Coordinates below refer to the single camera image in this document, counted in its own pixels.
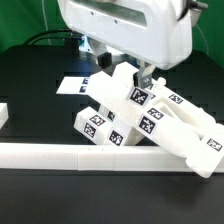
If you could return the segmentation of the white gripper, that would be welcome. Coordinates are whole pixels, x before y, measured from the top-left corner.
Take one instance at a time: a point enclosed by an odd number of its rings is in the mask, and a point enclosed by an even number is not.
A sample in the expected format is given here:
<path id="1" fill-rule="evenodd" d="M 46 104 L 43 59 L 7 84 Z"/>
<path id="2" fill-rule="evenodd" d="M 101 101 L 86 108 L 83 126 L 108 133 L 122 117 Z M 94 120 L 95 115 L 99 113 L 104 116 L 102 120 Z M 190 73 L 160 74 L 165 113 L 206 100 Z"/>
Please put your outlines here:
<path id="1" fill-rule="evenodd" d="M 99 66 L 110 66 L 106 45 L 136 59 L 135 87 L 152 83 L 155 66 L 167 70 L 192 51 L 184 0 L 57 0 L 66 25 L 88 37 Z"/>

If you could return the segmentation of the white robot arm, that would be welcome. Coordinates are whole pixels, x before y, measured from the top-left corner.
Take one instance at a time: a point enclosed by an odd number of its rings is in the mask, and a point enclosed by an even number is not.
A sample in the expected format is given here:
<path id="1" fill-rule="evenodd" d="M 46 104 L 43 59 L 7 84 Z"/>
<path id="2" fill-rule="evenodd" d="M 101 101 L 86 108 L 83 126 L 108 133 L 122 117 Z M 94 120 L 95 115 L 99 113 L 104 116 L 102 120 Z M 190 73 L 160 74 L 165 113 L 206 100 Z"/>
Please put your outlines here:
<path id="1" fill-rule="evenodd" d="M 88 37 L 98 64 L 108 47 L 137 59 L 134 84 L 146 88 L 156 68 L 170 69 L 192 52 L 192 28 L 208 8 L 200 0 L 57 0 L 66 25 Z"/>

